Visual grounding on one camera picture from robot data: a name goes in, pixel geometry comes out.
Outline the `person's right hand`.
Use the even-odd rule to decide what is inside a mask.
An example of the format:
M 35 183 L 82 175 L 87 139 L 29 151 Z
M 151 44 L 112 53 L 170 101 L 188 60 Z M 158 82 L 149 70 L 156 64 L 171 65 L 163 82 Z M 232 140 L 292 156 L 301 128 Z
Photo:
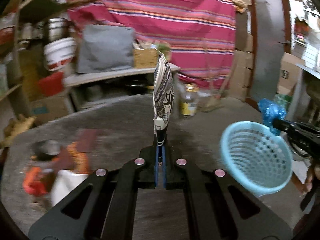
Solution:
M 304 183 L 302 183 L 294 173 L 292 174 L 291 181 L 293 182 L 295 187 L 298 189 L 298 191 L 301 194 L 305 195 L 311 191 L 313 180 L 315 178 L 317 179 L 320 178 L 319 172 L 320 172 L 319 164 L 311 165 L 306 173 L 306 179 Z

